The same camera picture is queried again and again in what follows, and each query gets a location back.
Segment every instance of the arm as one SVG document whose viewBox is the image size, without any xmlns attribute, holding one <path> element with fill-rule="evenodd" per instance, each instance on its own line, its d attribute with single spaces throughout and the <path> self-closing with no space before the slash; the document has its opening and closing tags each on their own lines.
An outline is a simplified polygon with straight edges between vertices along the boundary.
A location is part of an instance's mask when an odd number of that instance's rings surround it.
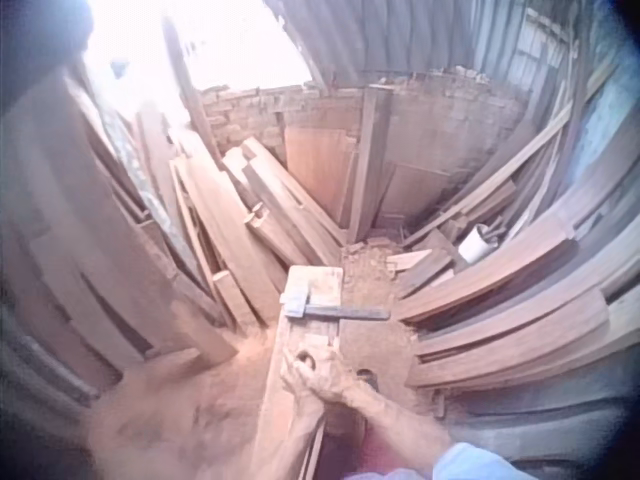
<svg viewBox="0 0 640 480">
<path fill-rule="evenodd" d="M 334 349 L 309 347 L 306 351 L 315 359 L 316 369 L 294 363 L 306 385 L 324 400 L 342 402 L 360 412 L 407 466 L 430 472 L 453 445 L 447 430 L 435 419 L 405 410 L 358 380 Z"/>
<path fill-rule="evenodd" d="M 285 441 L 271 456 L 270 462 L 259 472 L 254 472 L 251 478 L 297 480 L 307 449 L 324 417 L 323 401 L 304 385 L 299 374 L 292 368 L 291 355 L 285 351 L 284 357 L 281 376 L 287 389 L 295 396 L 295 413 Z"/>
</svg>

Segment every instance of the hand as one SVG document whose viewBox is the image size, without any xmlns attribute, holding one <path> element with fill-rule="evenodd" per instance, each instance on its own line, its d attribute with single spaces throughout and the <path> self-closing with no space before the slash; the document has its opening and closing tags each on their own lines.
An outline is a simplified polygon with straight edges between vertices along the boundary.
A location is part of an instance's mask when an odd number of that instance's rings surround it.
<svg viewBox="0 0 640 480">
<path fill-rule="evenodd" d="M 293 394 L 296 402 L 296 415 L 316 421 L 324 415 L 324 402 L 306 386 L 295 365 L 300 363 L 293 355 L 284 349 L 284 362 L 280 377 L 286 389 Z"/>
<path fill-rule="evenodd" d="M 313 358 L 315 369 L 296 361 L 293 367 L 316 395 L 328 402 L 344 402 L 345 394 L 357 385 L 358 377 L 333 347 L 302 345 L 298 355 L 304 352 Z"/>
</svg>

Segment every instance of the forearm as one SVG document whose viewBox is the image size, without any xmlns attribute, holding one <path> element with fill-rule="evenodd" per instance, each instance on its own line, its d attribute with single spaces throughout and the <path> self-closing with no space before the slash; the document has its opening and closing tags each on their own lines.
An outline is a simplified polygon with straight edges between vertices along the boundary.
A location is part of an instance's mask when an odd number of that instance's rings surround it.
<svg viewBox="0 0 640 480">
<path fill-rule="evenodd" d="M 344 401 L 376 428 L 408 466 L 418 471 L 431 471 L 453 445 L 447 430 L 434 418 L 405 410 L 364 382 L 349 388 Z"/>
<path fill-rule="evenodd" d="M 296 414 L 289 434 L 278 452 L 254 478 L 261 480 L 297 480 L 304 457 L 322 417 Z"/>
</svg>

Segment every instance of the corrugated metal wall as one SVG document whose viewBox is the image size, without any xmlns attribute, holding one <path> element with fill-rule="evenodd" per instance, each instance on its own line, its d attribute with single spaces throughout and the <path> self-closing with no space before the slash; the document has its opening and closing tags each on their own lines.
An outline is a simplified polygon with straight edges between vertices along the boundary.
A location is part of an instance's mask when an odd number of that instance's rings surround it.
<svg viewBox="0 0 640 480">
<path fill-rule="evenodd" d="M 537 28 L 527 0 L 264 1 L 325 85 L 462 66 L 528 89 L 543 45 L 553 66 L 566 46 L 557 29 Z M 549 3 L 566 27 L 571 2 Z"/>
</svg>

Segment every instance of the metal tool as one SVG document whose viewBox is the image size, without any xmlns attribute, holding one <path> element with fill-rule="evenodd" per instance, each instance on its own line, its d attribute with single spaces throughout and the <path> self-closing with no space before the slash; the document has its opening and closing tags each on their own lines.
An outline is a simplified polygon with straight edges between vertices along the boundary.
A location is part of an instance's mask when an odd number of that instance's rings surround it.
<svg viewBox="0 0 640 480">
<path fill-rule="evenodd" d="M 283 305 L 284 314 L 289 318 L 303 318 L 313 316 L 339 320 L 389 320 L 391 314 L 381 308 L 357 308 L 328 305 L 313 305 L 307 303 L 309 299 L 309 285 L 299 288 L 289 288 L 280 295 L 280 303 Z"/>
</svg>

